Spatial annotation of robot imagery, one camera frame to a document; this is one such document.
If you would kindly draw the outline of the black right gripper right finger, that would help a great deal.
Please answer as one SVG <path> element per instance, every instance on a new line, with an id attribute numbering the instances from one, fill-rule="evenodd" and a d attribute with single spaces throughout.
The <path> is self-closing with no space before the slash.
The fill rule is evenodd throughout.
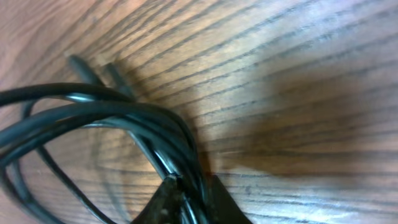
<path id="1" fill-rule="evenodd" d="M 208 223 L 252 224 L 216 175 L 207 178 L 205 205 Z"/>

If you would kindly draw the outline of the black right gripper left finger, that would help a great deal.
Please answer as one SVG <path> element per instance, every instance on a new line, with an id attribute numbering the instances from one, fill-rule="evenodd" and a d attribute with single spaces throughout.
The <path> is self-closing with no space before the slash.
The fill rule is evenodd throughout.
<path id="1" fill-rule="evenodd" d="M 177 176 L 167 176 L 131 224 L 181 224 L 183 190 Z"/>

